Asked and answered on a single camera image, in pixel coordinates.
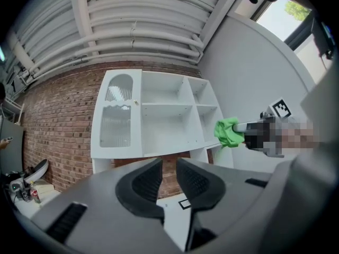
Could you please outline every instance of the white ceiling beam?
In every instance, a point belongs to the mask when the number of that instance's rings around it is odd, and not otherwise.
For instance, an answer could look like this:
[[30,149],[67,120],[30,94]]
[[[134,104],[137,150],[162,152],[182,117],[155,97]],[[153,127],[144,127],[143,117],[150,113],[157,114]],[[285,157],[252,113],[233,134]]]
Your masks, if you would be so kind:
[[6,41],[10,47],[11,52],[16,56],[18,61],[29,70],[34,66],[33,60],[26,53],[25,49],[22,47],[19,39],[17,38],[14,30],[11,28],[6,36]]
[[[75,22],[78,27],[80,37],[84,38],[93,34],[90,14],[88,12],[87,0],[71,0]],[[95,47],[95,41],[84,43],[84,47]],[[93,52],[93,56],[99,55],[98,52]]]
[[203,27],[199,38],[202,40],[204,44],[204,48],[206,48],[207,44],[213,37],[217,28],[223,21],[227,12],[232,7],[235,0],[219,0],[214,10],[212,11],[210,17],[207,20],[207,23]]

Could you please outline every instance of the green cloth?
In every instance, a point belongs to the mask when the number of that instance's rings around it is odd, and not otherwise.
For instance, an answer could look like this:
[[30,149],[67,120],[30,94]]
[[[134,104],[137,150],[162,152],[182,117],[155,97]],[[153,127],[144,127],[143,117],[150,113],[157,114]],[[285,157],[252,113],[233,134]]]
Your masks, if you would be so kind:
[[223,119],[216,123],[214,129],[214,136],[219,139],[222,147],[237,147],[240,143],[245,141],[243,133],[237,133],[233,131],[232,126],[238,124],[236,117],[230,117],[229,119]]

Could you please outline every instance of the window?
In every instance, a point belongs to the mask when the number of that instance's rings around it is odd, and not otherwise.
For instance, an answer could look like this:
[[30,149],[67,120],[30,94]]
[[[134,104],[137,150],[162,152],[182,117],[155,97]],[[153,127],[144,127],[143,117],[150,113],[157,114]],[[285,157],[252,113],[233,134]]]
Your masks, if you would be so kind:
[[290,1],[271,3],[257,23],[284,41],[302,23],[310,10]]
[[4,55],[3,51],[1,50],[1,47],[0,47],[0,60],[1,60],[2,62],[5,61],[5,55]]

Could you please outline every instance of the black vent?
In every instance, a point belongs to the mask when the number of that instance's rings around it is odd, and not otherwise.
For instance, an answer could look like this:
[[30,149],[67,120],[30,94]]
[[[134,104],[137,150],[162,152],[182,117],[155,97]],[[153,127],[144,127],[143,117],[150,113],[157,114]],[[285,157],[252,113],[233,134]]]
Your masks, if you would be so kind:
[[176,161],[176,178],[192,212],[212,209],[226,192],[222,179],[182,158]]
[[177,177],[179,177],[181,182],[184,182],[187,187],[185,187],[185,195],[189,200],[192,200],[202,193],[206,192],[210,182],[207,178],[190,168],[186,165],[177,166]]
[[156,203],[162,180],[162,166],[152,166],[133,180],[132,188],[142,198]]
[[247,184],[252,184],[252,185],[255,185],[255,186],[259,186],[259,187],[265,188],[266,185],[267,185],[269,182],[266,182],[266,181],[264,181],[264,180],[258,180],[258,179],[250,178],[250,179],[245,180],[245,183],[247,183]]
[[60,243],[64,243],[86,210],[86,206],[72,203],[48,229],[47,234]]
[[115,187],[121,205],[134,215],[160,219],[163,223],[164,209],[156,205],[162,170],[163,161],[157,158],[123,176]]

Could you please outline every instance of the white wall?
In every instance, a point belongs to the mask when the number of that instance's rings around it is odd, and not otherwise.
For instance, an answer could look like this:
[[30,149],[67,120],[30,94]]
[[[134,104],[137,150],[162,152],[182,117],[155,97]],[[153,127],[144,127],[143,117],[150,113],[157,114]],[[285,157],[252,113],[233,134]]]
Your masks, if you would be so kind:
[[327,60],[326,57],[322,60],[319,56],[319,50],[314,42],[313,34],[295,50],[295,54],[305,65],[314,82],[318,84],[330,67],[331,61]]
[[339,138],[338,72],[338,56],[335,54],[327,74],[301,103],[319,133],[321,142],[334,142]]
[[[306,117],[300,102],[314,86],[307,69],[285,43],[247,18],[235,13],[226,17],[198,66],[211,82],[224,117],[257,120],[279,97],[294,116]],[[293,158],[269,158],[243,144],[232,154],[235,168],[267,172]]]
[[165,211],[164,230],[182,251],[185,250],[191,218],[191,208],[183,210],[180,207],[179,201],[184,199],[187,199],[185,194],[180,194],[157,201]]
[[220,167],[234,168],[233,155],[231,148],[223,148],[217,146],[211,149],[213,156],[213,164]]
[[258,3],[253,4],[249,0],[237,0],[232,6],[231,11],[240,14],[241,16],[251,18],[264,2],[265,0],[258,0]]

